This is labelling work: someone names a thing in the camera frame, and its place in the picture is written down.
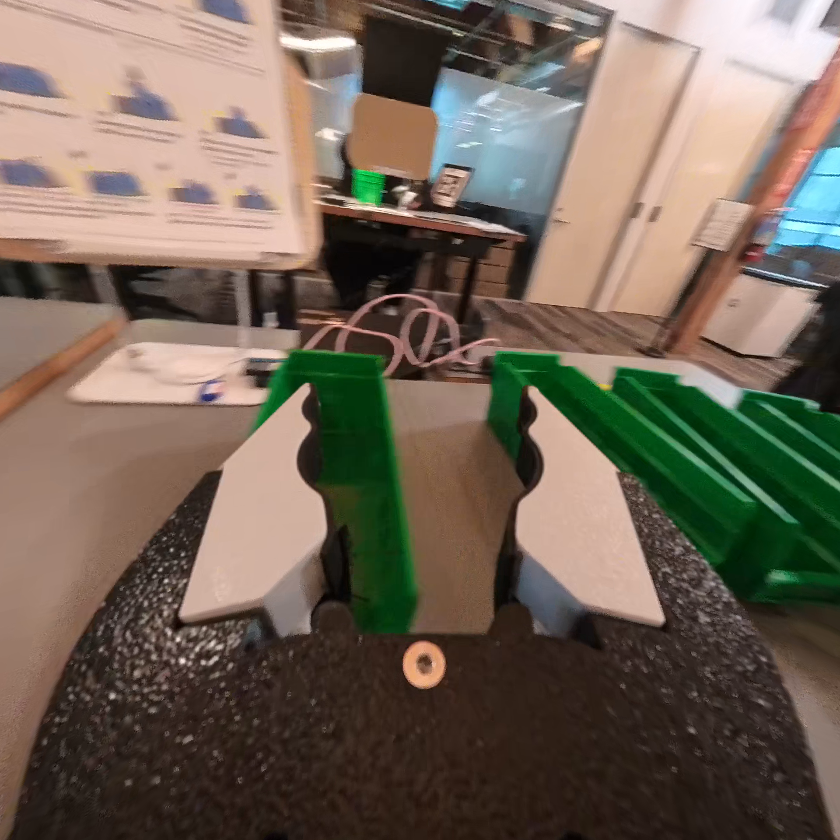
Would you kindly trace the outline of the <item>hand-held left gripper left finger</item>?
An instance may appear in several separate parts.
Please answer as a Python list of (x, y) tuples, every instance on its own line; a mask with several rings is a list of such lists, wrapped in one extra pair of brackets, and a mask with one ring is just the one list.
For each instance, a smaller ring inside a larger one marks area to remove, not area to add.
[(349, 604), (349, 531), (319, 488), (319, 394), (303, 384), (224, 462), (186, 585), (183, 625), (256, 616), (309, 634), (318, 609)]

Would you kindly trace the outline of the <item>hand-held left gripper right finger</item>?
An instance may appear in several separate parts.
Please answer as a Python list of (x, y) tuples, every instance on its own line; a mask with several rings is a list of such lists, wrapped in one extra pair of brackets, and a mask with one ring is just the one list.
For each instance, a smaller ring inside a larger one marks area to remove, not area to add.
[(518, 394), (512, 502), (495, 607), (520, 604), (538, 634), (572, 637), (606, 617), (663, 629), (666, 616), (617, 468), (534, 385)]

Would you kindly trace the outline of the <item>black box blue stripe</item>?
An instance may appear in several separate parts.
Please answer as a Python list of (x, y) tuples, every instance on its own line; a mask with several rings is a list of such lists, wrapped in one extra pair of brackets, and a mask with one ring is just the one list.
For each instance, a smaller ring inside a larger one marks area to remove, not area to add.
[(255, 389), (267, 389), (274, 374), (286, 361), (286, 355), (279, 358), (249, 356), (245, 361), (243, 376)]

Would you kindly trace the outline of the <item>white tray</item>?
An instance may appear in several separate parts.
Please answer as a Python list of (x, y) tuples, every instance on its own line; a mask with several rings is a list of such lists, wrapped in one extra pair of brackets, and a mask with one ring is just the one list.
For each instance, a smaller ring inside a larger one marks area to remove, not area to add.
[[(286, 350), (194, 343), (132, 342), (110, 354), (67, 392), (75, 403), (165, 406), (257, 406), (267, 388), (250, 386), (243, 376), (249, 356), (288, 357)], [(219, 402), (200, 404), (204, 382), (222, 379)]]

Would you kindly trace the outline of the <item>printed cardboard box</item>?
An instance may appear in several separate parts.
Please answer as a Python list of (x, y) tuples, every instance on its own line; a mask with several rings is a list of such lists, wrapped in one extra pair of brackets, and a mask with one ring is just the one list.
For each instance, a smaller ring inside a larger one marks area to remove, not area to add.
[[(476, 263), (472, 294), (482, 298), (510, 297), (510, 276), (518, 245), (503, 241), (492, 245)], [(448, 291), (460, 293), (467, 279), (471, 258), (452, 256), (447, 263)]]

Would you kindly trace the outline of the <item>white cabinet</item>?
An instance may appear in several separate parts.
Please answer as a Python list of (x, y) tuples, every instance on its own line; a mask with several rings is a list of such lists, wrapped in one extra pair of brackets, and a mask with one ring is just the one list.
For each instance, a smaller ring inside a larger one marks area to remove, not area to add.
[(746, 269), (731, 283), (701, 336), (741, 356), (781, 358), (816, 311), (824, 289), (809, 280)]

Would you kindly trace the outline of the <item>wooden top desk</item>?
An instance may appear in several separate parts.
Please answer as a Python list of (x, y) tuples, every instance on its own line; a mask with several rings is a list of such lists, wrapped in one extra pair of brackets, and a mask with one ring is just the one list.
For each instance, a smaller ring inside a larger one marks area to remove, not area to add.
[(456, 310), (461, 327), (470, 319), (479, 262), (492, 247), (501, 244), (517, 247), (527, 240), (525, 234), (512, 228), (473, 217), (349, 203), (338, 196), (321, 197), (316, 201), (316, 207), (322, 219), (330, 220), (329, 240), (411, 250), (438, 259), (467, 258)]

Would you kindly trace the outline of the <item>white notice sheet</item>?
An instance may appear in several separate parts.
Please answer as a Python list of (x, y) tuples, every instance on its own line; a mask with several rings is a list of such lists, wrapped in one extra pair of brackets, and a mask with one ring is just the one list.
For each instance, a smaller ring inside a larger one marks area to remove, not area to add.
[(710, 205), (689, 244), (719, 253), (728, 252), (735, 244), (753, 212), (753, 205), (727, 198), (718, 198)]

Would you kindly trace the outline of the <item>printed tag sign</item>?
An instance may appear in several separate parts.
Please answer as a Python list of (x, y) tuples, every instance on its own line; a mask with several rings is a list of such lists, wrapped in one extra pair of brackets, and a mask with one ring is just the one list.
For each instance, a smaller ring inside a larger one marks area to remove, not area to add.
[(436, 209), (454, 209), (460, 202), (475, 170), (471, 166), (443, 164), (429, 190)]

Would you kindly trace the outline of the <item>white door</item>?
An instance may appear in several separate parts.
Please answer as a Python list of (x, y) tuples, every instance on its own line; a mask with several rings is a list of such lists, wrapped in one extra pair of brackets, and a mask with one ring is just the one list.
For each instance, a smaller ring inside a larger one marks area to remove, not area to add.
[(737, 198), (801, 87), (736, 60), (723, 63), (611, 311), (668, 314), (704, 253), (694, 241), (712, 205)]
[(639, 201), (699, 49), (614, 23), (597, 63), (525, 299), (594, 305)]

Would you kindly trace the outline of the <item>instruction poster board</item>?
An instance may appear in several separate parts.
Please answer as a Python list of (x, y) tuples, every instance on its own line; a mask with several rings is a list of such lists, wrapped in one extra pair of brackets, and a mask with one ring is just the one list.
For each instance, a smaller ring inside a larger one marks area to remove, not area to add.
[(278, 2), (1, 6), (2, 257), (284, 270), (321, 244)]

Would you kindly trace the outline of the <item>black panel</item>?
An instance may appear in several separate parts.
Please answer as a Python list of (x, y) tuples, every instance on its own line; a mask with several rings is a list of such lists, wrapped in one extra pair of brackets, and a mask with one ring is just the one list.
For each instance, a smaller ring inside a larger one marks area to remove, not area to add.
[(449, 45), (446, 33), (404, 20), (367, 16), (362, 41), (364, 94), (431, 105)]

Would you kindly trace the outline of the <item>wooden post red signs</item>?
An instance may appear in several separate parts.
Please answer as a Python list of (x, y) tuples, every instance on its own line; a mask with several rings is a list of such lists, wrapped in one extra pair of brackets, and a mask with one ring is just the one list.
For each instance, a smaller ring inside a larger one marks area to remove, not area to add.
[(703, 333), (743, 264), (739, 257), (759, 232), (776, 220), (786, 200), (806, 172), (812, 158), (834, 129), (839, 114), (839, 52), (829, 60), (819, 79), (798, 101), (775, 152), (764, 166), (748, 197), (752, 215), (734, 246), (709, 258), (690, 295), (671, 319), (661, 349), (665, 354), (686, 354)]

